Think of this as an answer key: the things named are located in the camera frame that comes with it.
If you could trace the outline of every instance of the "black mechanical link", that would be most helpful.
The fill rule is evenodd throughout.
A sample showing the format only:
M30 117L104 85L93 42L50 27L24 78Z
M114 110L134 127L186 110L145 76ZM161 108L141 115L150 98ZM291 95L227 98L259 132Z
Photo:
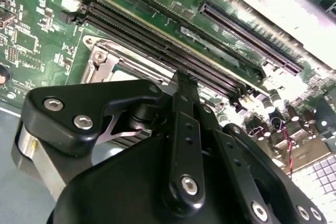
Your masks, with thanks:
M191 100L197 89L188 85L188 77L180 71L173 80L178 91L173 95L163 197L176 215L190 216L201 209L205 201L200 125L194 119Z
M37 88L26 96L21 120L33 136L68 155L79 156L94 147L104 116L114 115L118 120L121 112L135 104L155 103L161 97L160 88L147 80ZM47 109L44 102L48 98L58 99L64 108ZM87 116L93 126L87 130L76 127L74 118L78 115Z
M291 179L263 152L237 125L227 124L223 132L232 136L237 149L248 161L249 170L264 201L271 206L281 223L325 223L326 220L315 204L291 181ZM317 211L320 220L315 217Z
M50 223L326 223L240 127L219 126L214 112L200 103L194 78L177 71L168 88L170 94L137 80L28 93L19 126L25 134L17 134L12 156L21 155L16 165L50 190L58 188ZM47 108L46 99L57 99L61 108ZM78 127L79 115L91 120L90 127ZM143 129L152 136L64 176L66 162L88 157L97 141ZM46 171L41 160L54 170ZM51 175L62 179L61 187L53 187Z
M197 108L201 122L201 138L203 141L211 141L210 148L222 163L222 169L227 171L229 184L233 186L239 207L245 213L235 216L235 219L241 219L240 223L278 224L279 221L263 201L234 139L222 132L215 114L209 107L199 104ZM259 208L259 214L253 211L256 207Z

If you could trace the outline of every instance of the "electrolytic capacitor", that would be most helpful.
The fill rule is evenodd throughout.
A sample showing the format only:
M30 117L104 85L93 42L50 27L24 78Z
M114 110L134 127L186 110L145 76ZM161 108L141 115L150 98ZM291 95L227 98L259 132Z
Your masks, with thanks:
M264 137L269 137L271 136L271 132L269 131L268 125L267 123L262 123L261 127L263 127L264 129L262 130Z
M314 114L310 110L305 110L303 112L303 116L304 116L304 119L308 122L308 124L315 124L316 123Z
M263 134L263 131L259 131L259 132L256 134L256 138L257 138L258 141L264 140L264 134Z
M273 103L271 102L271 99L269 97L266 97L263 101L262 104L264 105L264 108L267 112L267 114L273 113L275 110L275 107Z
M293 122L296 122L300 119L298 113L296 112L295 108L293 106L288 106L287 107L287 112L289 114L289 117L290 119L293 121Z
M278 107L278 108L282 109L284 107L284 101L281 99L278 91L277 90L272 90L271 92L272 92L272 94L271 94L270 98L271 98L271 101L272 101L273 105L275 107Z

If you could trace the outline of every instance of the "screw hole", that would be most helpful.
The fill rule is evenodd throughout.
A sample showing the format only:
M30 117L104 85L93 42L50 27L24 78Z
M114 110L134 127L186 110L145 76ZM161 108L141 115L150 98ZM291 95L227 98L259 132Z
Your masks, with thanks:
M188 144L192 145L193 144L193 140L189 137L186 137L185 140L187 141Z
M236 163L236 165L237 165L238 167L241 167L241 166L242 166L241 162L240 162L239 160L237 160L237 159L235 159L235 163Z
M192 126L191 124L189 124L189 123L187 123L186 126L187 126L187 128L188 128L189 130L192 130L192 129L193 129L193 126Z

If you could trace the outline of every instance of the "pcie slot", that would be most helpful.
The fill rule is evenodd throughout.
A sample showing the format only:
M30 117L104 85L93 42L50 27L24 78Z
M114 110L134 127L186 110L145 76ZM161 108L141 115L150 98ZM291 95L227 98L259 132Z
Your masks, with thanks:
M275 66L282 68L294 76L303 70L303 66L295 62L290 56L287 56L285 52L280 51L271 42L245 26L242 22L227 15L220 7L210 1L205 0L203 2L199 13L225 32L241 40L250 49L263 56Z
M165 61L176 69L183 67L209 88L227 97L234 95L241 85L220 73L214 73L213 69L203 65L195 56L187 54L113 10L107 10L99 3L90 3L87 11L79 15L76 21L79 24L87 22L97 27L129 49Z

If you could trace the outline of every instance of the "capacitor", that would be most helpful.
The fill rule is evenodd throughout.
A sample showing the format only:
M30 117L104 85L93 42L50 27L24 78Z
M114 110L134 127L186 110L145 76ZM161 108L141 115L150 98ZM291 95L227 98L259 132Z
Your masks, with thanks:
M284 101L281 99L278 91L271 90L271 102L273 103L273 106L278 107L282 109L284 107Z
M227 123L229 123L229 118L226 114L223 114L219 117L219 124L224 127Z
M256 134L256 138L257 138L258 141L264 140L264 134L263 134L263 131L259 131L259 132L257 132L257 134Z
M298 113L296 112L295 108L293 106L288 106L287 107L287 112L289 114L289 117L290 119L293 121L293 122L296 122L300 119Z
M315 116L314 116L313 112L311 112L310 110L305 110L303 112L303 116L304 116L304 119L306 120L306 122L308 124L315 124L316 123Z
M264 137L269 137L271 136L271 132L269 131L268 125L267 123L262 123L261 127L263 127L264 129L262 130Z
M273 113L275 110L275 107L273 103L271 102L271 99L269 97L266 97L263 99L262 104L264 105L264 108L267 112L267 114Z

